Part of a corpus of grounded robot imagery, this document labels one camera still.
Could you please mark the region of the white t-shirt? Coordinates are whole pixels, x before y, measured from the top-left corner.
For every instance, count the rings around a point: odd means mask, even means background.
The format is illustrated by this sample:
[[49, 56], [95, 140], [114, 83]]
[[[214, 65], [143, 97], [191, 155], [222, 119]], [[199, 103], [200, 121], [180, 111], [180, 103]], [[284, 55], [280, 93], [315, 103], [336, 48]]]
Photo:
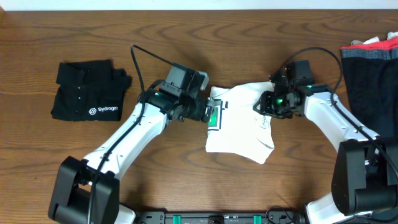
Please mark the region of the white t-shirt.
[[275, 149], [271, 117], [253, 110], [271, 82], [254, 82], [232, 88], [213, 86], [210, 97], [215, 108], [208, 123], [206, 152], [237, 154], [264, 164]]

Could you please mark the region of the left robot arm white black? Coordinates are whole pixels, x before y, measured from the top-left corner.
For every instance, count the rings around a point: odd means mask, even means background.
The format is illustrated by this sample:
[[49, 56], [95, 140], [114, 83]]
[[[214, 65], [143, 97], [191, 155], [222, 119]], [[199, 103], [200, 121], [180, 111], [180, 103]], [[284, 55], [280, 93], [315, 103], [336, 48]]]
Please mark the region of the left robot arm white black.
[[67, 157], [58, 168], [48, 216], [57, 223], [134, 223], [121, 204], [121, 180], [142, 150], [173, 120], [209, 122], [212, 98], [197, 91], [148, 89], [125, 123], [82, 160]]

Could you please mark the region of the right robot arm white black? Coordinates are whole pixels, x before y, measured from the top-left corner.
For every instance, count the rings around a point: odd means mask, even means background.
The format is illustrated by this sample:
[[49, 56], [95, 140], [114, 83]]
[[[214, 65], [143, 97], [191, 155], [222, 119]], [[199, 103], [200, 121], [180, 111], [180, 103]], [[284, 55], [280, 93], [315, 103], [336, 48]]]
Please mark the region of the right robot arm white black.
[[331, 192], [306, 205], [305, 223], [397, 223], [381, 217], [397, 209], [397, 138], [361, 124], [326, 84], [278, 86], [252, 108], [278, 119], [306, 117], [337, 151]]

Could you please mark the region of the black garment with red band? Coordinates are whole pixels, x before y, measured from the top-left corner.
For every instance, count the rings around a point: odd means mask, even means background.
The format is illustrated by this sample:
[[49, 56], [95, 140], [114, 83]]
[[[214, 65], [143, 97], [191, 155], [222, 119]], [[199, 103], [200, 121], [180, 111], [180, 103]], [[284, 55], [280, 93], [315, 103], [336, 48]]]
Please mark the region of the black garment with red band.
[[397, 38], [340, 51], [352, 114], [383, 137], [397, 136]]

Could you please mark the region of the folded black shirt with logo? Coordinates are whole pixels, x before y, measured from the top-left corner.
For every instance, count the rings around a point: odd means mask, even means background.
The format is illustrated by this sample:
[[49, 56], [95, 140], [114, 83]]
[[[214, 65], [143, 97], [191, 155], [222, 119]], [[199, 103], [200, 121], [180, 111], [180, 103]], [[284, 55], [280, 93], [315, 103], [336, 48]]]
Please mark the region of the folded black shirt with logo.
[[113, 62], [94, 60], [59, 63], [52, 118], [64, 121], [120, 121], [124, 94], [132, 77]]

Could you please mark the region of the white cloth under pile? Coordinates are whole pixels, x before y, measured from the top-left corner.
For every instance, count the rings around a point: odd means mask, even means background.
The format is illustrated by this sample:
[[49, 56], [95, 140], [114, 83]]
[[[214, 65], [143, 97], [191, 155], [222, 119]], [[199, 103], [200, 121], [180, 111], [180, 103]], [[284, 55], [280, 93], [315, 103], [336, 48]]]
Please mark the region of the white cloth under pile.
[[[389, 32], [387, 34], [386, 40], [391, 40], [391, 39], [393, 39], [395, 37], [397, 37], [397, 32]], [[359, 45], [359, 44], [365, 44], [366, 45], [366, 44], [373, 44], [373, 43], [376, 43], [376, 42], [380, 42], [379, 37], [373, 37], [373, 38], [370, 38], [370, 39], [365, 40], [365, 41], [352, 40], [350, 42], [350, 45]]]

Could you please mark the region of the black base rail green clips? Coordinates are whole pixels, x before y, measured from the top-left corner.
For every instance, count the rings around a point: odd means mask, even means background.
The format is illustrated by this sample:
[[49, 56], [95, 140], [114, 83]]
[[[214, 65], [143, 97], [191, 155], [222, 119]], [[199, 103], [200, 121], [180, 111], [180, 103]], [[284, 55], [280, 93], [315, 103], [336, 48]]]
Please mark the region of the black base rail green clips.
[[265, 212], [137, 212], [133, 224], [306, 224], [303, 212], [273, 206]]

